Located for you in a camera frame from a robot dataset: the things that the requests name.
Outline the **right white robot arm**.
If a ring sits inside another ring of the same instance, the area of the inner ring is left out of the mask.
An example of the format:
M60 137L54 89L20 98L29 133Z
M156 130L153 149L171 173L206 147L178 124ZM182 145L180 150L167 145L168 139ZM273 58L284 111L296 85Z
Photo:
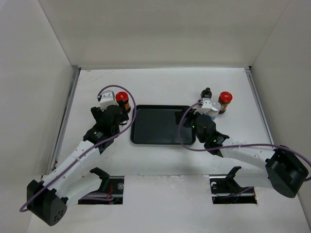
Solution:
M272 144L243 144L216 130L210 116L192 107L175 113L179 128L191 128L201 151L224 159L252 165L255 169L233 167L226 175L213 177L211 188L221 193L238 195L252 187L265 187L294 198L304 182L310 181L309 171L301 162L303 156L294 150Z

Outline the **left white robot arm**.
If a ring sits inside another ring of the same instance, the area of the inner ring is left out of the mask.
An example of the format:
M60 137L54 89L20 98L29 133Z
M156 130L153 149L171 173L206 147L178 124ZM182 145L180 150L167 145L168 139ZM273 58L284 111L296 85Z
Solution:
M73 195L68 189L88 174L98 177L92 182L97 193L105 193L109 188L109 175L95 164L103 152L120 135L119 126L129 117L124 106L109 105L105 110L92 107L96 121L83 136L73 153L52 173L40 181L32 180L27 185L26 208L49 226L58 223L67 211Z

